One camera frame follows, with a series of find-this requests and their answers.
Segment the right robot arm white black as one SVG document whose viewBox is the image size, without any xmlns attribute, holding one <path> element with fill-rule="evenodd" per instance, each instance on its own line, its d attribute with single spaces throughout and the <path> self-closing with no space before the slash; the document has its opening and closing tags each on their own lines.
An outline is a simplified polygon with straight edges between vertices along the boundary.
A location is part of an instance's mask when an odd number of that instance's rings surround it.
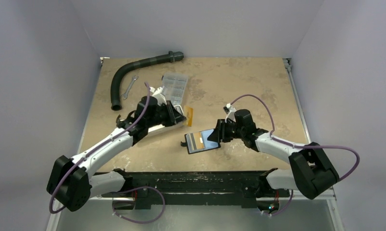
<svg viewBox="0 0 386 231">
<path fill-rule="evenodd" d="M 308 199 L 314 199 L 339 182 L 339 174 L 318 143 L 279 142 L 269 131 L 256 126 L 247 109 L 240 109 L 233 116 L 234 119 L 219 119 L 207 139 L 216 143 L 240 139 L 246 147 L 272 155 L 290 165 L 289 170 L 271 170 L 259 182 L 263 195 L 270 196 L 277 189 L 287 189 L 297 190 Z"/>
</svg>

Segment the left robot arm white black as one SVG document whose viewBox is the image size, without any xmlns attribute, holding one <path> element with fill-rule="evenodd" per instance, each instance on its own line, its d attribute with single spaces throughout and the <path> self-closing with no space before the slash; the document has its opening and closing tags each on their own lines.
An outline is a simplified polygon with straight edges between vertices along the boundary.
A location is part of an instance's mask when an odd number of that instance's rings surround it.
<svg viewBox="0 0 386 231">
<path fill-rule="evenodd" d="M 117 117 L 116 128 L 90 149 L 72 157 L 60 156 L 54 162 L 46 191 L 51 195 L 49 211 L 55 200 L 62 208 L 74 212 L 89 198 L 105 193 L 126 197 L 132 192 L 132 183 L 123 170 L 115 169 L 98 175 L 96 172 L 119 153 L 133 147 L 145 138 L 155 126 L 181 125 L 186 117 L 170 101 L 160 103 L 156 97 L 144 96 L 136 110 L 125 119 Z"/>
</svg>

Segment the black leather card holder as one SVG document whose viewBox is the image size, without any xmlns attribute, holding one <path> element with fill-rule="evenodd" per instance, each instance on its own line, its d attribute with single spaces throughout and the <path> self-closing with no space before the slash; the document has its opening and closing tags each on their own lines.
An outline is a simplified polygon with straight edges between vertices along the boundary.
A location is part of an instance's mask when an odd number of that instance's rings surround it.
<svg viewBox="0 0 386 231">
<path fill-rule="evenodd" d="M 195 154 L 209 150 L 218 149 L 220 143 L 208 140 L 208 137 L 214 132 L 214 129 L 208 129 L 198 132 L 187 133 L 184 135 L 184 141 L 180 141 L 180 146 L 187 149 L 188 154 Z"/>
</svg>

